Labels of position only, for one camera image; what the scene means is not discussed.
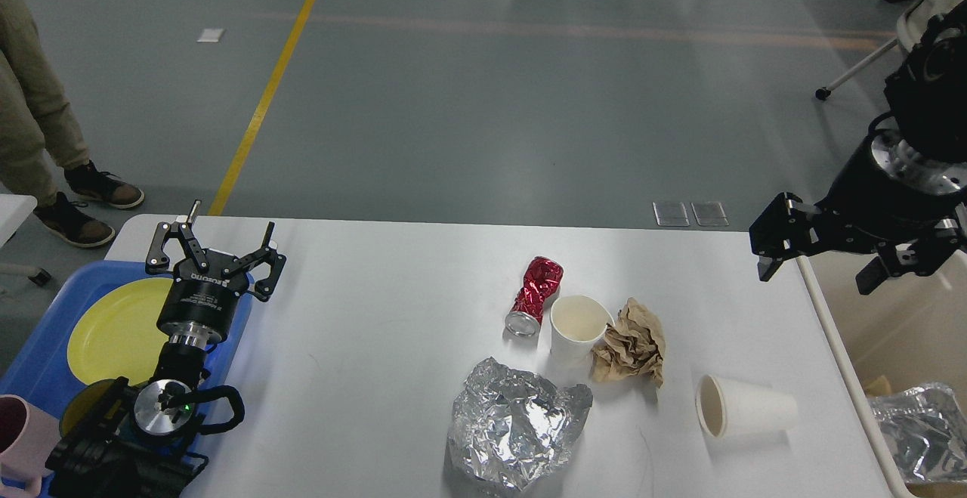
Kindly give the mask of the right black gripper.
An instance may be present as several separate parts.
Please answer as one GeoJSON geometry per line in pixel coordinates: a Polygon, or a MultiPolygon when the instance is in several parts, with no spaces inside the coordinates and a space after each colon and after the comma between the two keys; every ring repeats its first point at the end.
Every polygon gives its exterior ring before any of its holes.
{"type": "Polygon", "coordinates": [[[870,132],[811,205],[781,192],[749,227],[760,281],[800,255],[870,254],[855,277],[869,295],[892,277],[928,277],[965,250],[965,158],[937,159],[895,129],[870,132]]]}

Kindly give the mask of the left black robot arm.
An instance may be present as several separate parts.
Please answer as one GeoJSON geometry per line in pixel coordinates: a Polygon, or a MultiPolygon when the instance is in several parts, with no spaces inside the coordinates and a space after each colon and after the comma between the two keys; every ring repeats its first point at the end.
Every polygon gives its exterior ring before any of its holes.
{"type": "Polygon", "coordinates": [[[197,437],[244,422],[241,394],[211,384],[206,359],[230,336],[244,295],[270,299],[286,257],[273,245],[273,222],[258,248],[238,256],[201,246],[196,215],[193,206],[160,222],[147,253],[145,271],[173,279],[156,320],[166,340],[153,374],[87,385],[70,401],[45,463],[49,496],[179,497],[209,464],[191,450],[197,437]]]}

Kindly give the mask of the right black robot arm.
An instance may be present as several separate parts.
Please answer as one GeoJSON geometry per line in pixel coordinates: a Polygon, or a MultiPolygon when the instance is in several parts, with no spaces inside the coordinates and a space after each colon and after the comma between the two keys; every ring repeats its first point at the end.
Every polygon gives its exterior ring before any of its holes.
{"type": "Polygon", "coordinates": [[[771,200],[749,229],[760,280],[800,256],[870,254],[855,278],[868,295],[908,272],[929,277],[965,247],[965,41],[964,3],[933,16],[826,196],[771,200]]]}

